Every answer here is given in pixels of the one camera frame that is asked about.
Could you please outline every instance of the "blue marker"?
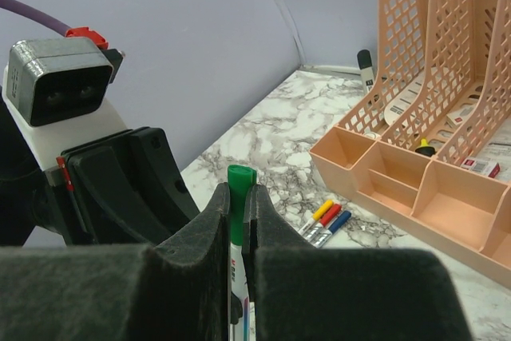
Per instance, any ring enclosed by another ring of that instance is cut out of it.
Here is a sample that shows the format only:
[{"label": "blue marker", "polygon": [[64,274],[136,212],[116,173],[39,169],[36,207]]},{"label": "blue marker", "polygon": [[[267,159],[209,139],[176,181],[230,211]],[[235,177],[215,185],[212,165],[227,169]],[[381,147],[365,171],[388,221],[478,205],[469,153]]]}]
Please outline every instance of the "blue marker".
[{"label": "blue marker", "polygon": [[350,217],[350,211],[344,211],[341,213],[341,216],[339,216],[337,220],[328,227],[328,229],[323,229],[312,244],[317,248],[321,248],[334,235],[334,233],[336,233],[339,228],[341,228],[350,219]]}]

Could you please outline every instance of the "table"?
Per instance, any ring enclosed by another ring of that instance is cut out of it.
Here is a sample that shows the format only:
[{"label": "table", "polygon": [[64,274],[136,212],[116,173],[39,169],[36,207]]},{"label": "table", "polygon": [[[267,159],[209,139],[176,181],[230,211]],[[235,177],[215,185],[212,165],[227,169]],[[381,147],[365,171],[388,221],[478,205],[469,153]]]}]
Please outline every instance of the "table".
[{"label": "table", "polygon": [[327,190],[308,151],[362,96],[359,80],[294,72],[183,171],[199,209],[226,181],[229,164],[257,169],[276,210],[295,229],[326,199],[340,201],[353,216],[325,248],[431,250],[450,271],[474,338],[511,340],[510,290]]}]

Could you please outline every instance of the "pink plastic organizer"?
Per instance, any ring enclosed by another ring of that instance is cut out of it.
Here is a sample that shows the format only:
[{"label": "pink plastic organizer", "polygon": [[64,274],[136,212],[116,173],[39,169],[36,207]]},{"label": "pink plastic organizer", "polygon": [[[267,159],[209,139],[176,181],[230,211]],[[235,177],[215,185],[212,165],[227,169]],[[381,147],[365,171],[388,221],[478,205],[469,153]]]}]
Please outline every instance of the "pink plastic organizer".
[{"label": "pink plastic organizer", "polygon": [[[511,187],[458,167],[511,112],[510,14],[511,0],[378,0],[378,80],[311,155],[333,191],[511,288]],[[414,152],[423,137],[433,157]]]}]

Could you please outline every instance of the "blue marker cap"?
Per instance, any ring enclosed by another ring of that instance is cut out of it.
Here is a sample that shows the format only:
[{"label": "blue marker cap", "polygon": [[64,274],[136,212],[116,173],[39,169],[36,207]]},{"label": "blue marker cap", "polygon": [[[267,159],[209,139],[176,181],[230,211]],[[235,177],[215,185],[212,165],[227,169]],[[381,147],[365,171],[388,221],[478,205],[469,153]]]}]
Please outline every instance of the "blue marker cap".
[{"label": "blue marker cap", "polygon": [[337,218],[336,221],[334,221],[330,227],[328,227],[328,230],[332,233],[336,233],[339,228],[341,228],[351,217],[350,211],[344,211],[341,213],[341,216]]}]

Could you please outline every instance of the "gray wall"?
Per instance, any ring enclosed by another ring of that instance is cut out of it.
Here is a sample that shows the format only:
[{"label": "gray wall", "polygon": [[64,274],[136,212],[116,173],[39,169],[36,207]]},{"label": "gray wall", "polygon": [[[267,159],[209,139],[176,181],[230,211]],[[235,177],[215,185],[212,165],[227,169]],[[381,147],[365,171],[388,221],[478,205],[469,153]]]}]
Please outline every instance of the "gray wall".
[{"label": "gray wall", "polygon": [[367,48],[376,65],[377,0],[277,0],[294,23],[303,63],[357,65]]},{"label": "gray wall", "polygon": [[[273,0],[19,0],[90,26],[127,53],[108,91],[127,124],[164,128],[183,168],[299,65]],[[0,65],[51,31],[0,12]],[[36,231],[29,245],[62,244]]]}]

